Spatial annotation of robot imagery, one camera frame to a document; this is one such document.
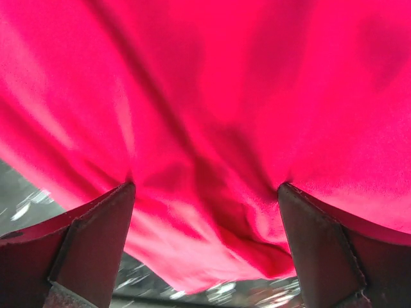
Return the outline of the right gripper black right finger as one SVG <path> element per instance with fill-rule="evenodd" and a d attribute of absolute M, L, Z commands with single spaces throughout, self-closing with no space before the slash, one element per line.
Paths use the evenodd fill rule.
<path fill-rule="evenodd" d="M 277 193 L 306 307 L 410 307 L 410 234 L 288 183 Z"/>

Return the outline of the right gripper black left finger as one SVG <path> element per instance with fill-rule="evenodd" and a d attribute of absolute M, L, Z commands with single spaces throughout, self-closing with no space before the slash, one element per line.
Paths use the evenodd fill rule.
<path fill-rule="evenodd" d="M 135 194 L 128 182 L 1 236 L 1 307 L 108 307 Z"/>

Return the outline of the pink red t shirt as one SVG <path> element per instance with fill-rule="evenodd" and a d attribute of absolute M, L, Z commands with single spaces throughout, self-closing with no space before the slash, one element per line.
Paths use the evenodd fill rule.
<path fill-rule="evenodd" d="M 1 158 L 65 209 L 127 180 L 179 291 L 295 274 L 289 182 L 410 231 L 409 1 L 2 1 Z"/>

